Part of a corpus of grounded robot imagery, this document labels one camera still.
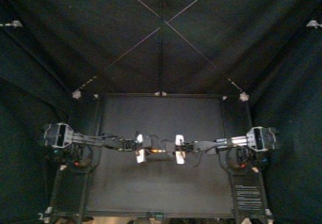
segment black tent ceiling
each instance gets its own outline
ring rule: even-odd
[[[224,94],[255,89],[321,3],[5,1],[71,90]]]

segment metal frame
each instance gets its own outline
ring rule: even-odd
[[[147,97],[146,94],[107,94],[108,96],[128,96],[128,97]],[[218,96],[214,95],[179,95],[179,94],[174,94],[168,97],[183,97],[183,98],[218,98]],[[246,110],[246,123],[247,123],[247,127],[251,127],[251,116],[249,114],[249,105],[247,102],[241,102],[241,107]],[[103,108],[103,101],[100,99],[98,99],[96,101],[96,135],[99,134],[99,128],[100,128],[100,112],[102,112],[102,108]],[[226,133],[226,122],[227,120],[231,118],[231,116],[234,115],[234,113],[231,113],[228,111],[228,109],[226,109],[226,101],[220,100],[220,108],[222,108],[222,128],[223,128],[223,135],[224,137],[227,137],[226,135],[228,135]],[[52,194],[52,200],[51,200],[51,206],[53,207],[53,215],[52,215],[52,219],[51,219],[51,223],[55,223],[57,221],[57,219],[60,217],[70,217],[76,224],[82,223],[82,218],[84,216],[130,216],[130,217],[154,217],[154,218],[171,218],[171,217],[190,217],[190,218],[235,218],[237,223],[241,224],[245,217],[243,214],[239,212],[238,209],[238,202],[237,202],[237,191],[234,188],[237,179],[242,177],[241,173],[234,174],[234,173],[227,173],[227,178],[230,179],[230,185],[231,185],[231,196],[233,198],[233,206],[231,206],[231,215],[194,215],[194,214],[176,214],[176,213],[151,213],[151,212],[115,212],[115,211],[87,211],[86,210],[86,205],[87,205],[87,198],[88,198],[88,182],[91,180],[91,173],[92,173],[92,169],[95,168],[98,161],[99,161],[99,155],[100,155],[100,149],[98,148],[96,150],[96,160],[95,163],[86,169],[86,171],[79,172],[78,174],[83,174],[83,186],[82,186],[82,196],[79,198],[79,206],[78,206],[78,211],[76,213],[67,213],[67,212],[61,212],[61,211],[55,211],[55,201],[56,201],[56,193],[59,191],[59,186],[60,186],[60,181],[61,181],[61,177],[63,177],[63,171],[59,169],[57,173],[56,173],[56,179],[55,179],[55,184],[53,184],[53,194]],[[263,178],[262,178],[262,174],[258,174],[258,186],[261,188],[261,195],[262,195],[262,201],[263,201],[263,208],[265,210],[267,209],[267,198],[266,198],[266,191],[265,191],[265,184],[263,184]],[[267,216],[262,215],[254,215],[253,218],[259,218],[261,220],[267,221]]]

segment black fabric enclosure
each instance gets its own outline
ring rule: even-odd
[[[281,133],[265,171],[275,220],[321,223],[322,26],[310,20],[322,24],[322,0],[0,0],[0,223],[36,223],[56,168],[41,126],[76,122],[94,135],[94,94],[242,92],[254,125]]]

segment small object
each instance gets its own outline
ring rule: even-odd
[[[74,92],[72,92],[72,96],[75,99],[79,99],[82,97],[82,92],[79,89],[76,89]]]
[[[245,92],[242,92],[239,96],[241,96],[239,99],[241,99],[243,102],[246,102],[246,101],[249,100],[249,95],[247,95]]]
[[[176,146],[182,146],[182,145],[183,145],[183,136],[176,135]],[[184,164],[184,152],[183,151],[176,152],[176,163],[179,165]]]
[[[61,165],[61,166],[60,166],[60,171],[63,171],[65,168],[67,168],[67,166],[65,166],[65,165]]]
[[[144,149],[138,151],[136,161],[138,161],[138,163],[146,162],[146,150]]]
[[[319,24],[317,20],[310,20],[307,23],[307,27],[314,27],[317,29],[318,26],[322,27],[322,24]]]
[[[1,27],[4,27],[4,26],[13,26],[13,28],[16,28],[16,27],[23,27],[23,24],[19,22],[19,21],[12,21],[12,23],[11,24],[0,24],[0,26]]]
[[[13,21],[11,23],[11,26],[13,26],[13,27],[23,27],[23,24],[19,21]]]
[[[143,142],[143,134],[139,134],[139,135],[138,135],[136,141],[138,141],[138,143],[142,143],[142,142]]]
[[[253,169],[253,171],[254,171],[255,173],[259,172],[259,169],[258,169],[258,168],[251,168],[251,169]]]

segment black curtain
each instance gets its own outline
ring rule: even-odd
[[[17,20],[4,2],[1,23]],[[35,223],[48,205],[53,167],[36,141],[67,121],[71,97],[28,28],[0,28],[0,223]]]
[[[266,184],[273,213],[283,223],[322,222],[321,46],[322,29],[305,27],[253,92],[255,124],[281,132]]]

